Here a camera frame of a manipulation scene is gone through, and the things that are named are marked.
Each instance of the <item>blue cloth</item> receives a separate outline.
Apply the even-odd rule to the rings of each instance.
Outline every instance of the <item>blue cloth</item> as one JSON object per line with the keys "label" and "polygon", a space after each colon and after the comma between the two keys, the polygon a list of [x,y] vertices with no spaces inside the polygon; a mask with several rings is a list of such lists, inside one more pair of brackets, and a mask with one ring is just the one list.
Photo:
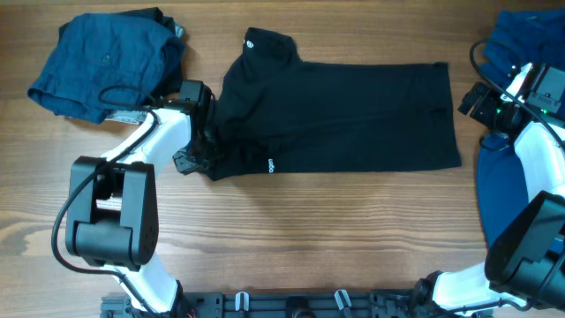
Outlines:
{"label": "blue cloth", "polygon": [[[56,115],[100,124],[112,110],[98,101],[111,85],[151,93],[181,62],[185,45],[166,27],[120,14],[83,14],[71,21],[27,95]],[[145,96],[115,89],[107,100],[139,105]]]}
{"label": "blue cloth", "polygon": [[[550,11],[502,11],[489,37],[509,46],[519,54],[523,64],[547,63],[565,69],[565,8]],[[512,79],[512,65],[517,57],[496,43],[484,50],[489,63],[481,66],[485,74],[507,87]]]}
{"label": "blue cloth", "polygon": [[[485,138],[491,148],[508,143],[496,135]],[[524,168],[514,148],[499,152],[480,149],[477,161],[477,199],[486,243],[491,247],[528,205]],[[551,250],[559,253],[563,244],[555,241]]]}

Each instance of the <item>white logo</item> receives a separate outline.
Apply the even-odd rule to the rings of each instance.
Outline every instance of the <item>white logo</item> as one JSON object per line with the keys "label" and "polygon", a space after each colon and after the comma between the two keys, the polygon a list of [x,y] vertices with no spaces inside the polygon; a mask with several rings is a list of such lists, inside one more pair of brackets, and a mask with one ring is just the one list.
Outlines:
{"label": "white logo", "polygon": [[275,172],[275,164],[273,163],[273,159],[268,160],[268,173]]}

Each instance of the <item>wooden floor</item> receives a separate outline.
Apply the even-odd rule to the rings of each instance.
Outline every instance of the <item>wooden floor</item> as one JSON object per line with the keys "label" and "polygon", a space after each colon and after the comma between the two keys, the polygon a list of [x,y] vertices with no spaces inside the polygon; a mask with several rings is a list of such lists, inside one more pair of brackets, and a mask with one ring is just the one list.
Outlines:
{"label": "wooden floor", "polygon": [[[100,297],[120,288],[110,277],[61,267],[49,247],[51,226],[66,198],[72,162],[113,148],[135,127],[55,117],[27,99],[26,90],[64,22],[84,12],[154,3],[39,2],[0,6],[0,317],[98,317]],[[217,95],[246,28],[263,27],[292,36],[304,60],[447,61],[454,106],[478,79],[468,49],[490,33],[500,10],[563,6],[526,0],[187,3],[159,6],[189,34],[186,76],[204,80]],[[183,177],[170,165],[157,181],[157,252],[188,292],[406,288],[436,269],[481,262],[486,244],[473,176],[485,129],[458,113],[455,121],[463,158],[456,169],[213,183],[198,174]],[[496,316],[558,314],[503,309]]]}

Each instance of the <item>crumpled fabric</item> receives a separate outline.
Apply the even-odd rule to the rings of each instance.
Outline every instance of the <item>crumpled fabric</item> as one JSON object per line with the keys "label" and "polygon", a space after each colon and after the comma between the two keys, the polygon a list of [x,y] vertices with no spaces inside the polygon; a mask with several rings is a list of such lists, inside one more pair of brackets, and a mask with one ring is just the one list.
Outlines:
{"label": "crumpled fabric", "polygon": [[483,53],[489,62],[481,66],[489,79],[507,87],[512,82],[512,65],[547,63],[565,69],[565,8],[549,11],[502,11]]}
{"label": "crumpled fabric", "polygon": [[[27,95],[56,115],[100,124],[113,110],[98,101],[112,85],[151,93],[180,64],[185,45],[150,19],[122,14],[83,14],[73,19]],[[141,105],[143,94],[114,89],[111,101]]]}

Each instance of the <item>black shirt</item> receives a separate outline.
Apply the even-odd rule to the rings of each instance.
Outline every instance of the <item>black shirt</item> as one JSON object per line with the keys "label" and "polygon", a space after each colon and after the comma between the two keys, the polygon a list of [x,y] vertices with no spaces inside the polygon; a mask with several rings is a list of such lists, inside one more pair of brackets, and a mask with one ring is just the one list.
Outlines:
{"label": "black shirt", "polygon": [[448,66],[304,62],[289,36],[249,28],[211,126],[211,179],[267,172],[408,171],[461,165]]}

